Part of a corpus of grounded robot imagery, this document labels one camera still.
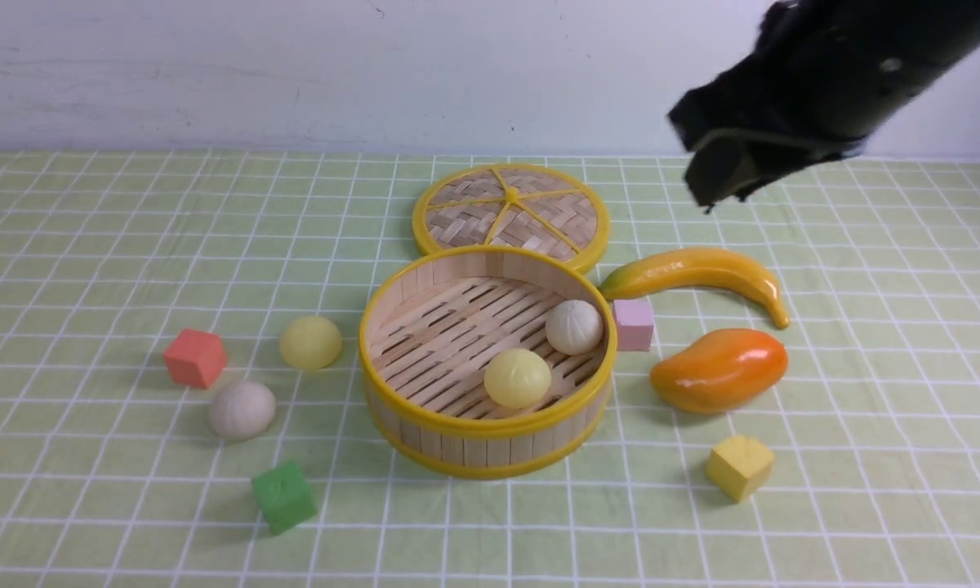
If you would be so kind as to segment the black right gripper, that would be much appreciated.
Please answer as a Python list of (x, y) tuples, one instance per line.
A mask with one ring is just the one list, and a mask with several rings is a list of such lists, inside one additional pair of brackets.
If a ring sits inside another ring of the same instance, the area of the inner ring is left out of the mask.
[(904, 1), (777, 1), (749, 68), (688, 90), (670, 126), (699, 207), (858, 152), (907, 101)]

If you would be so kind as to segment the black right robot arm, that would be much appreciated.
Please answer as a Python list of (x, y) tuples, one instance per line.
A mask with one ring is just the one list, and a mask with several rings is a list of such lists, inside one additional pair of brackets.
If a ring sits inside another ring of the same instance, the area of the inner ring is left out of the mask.
[(685, 185), (710, 211), (856, 157), (979, 46), (980, 1), (774, 2), (751, 52), (670, 108)]

